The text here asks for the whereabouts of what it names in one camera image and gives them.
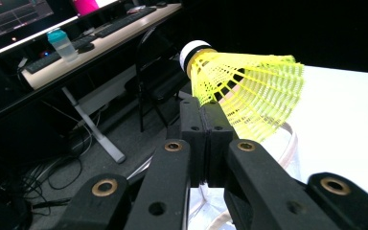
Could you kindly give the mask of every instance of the computer monitor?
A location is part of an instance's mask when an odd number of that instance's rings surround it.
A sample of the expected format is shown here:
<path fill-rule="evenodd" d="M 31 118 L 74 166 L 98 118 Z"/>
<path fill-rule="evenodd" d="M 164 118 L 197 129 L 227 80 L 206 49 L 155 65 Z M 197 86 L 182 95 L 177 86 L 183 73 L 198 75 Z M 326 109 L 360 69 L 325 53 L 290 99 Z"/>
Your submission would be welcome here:
<path fill-rule="evenodd" d="M 68 0 L 0 0 L 0 55 L 76 19 Z"/>
<path fill-rule="evenodd" d="M 125 0 L 71 0 L 79 17 L 91 15 L 115 4 L 121 4 Z"/>

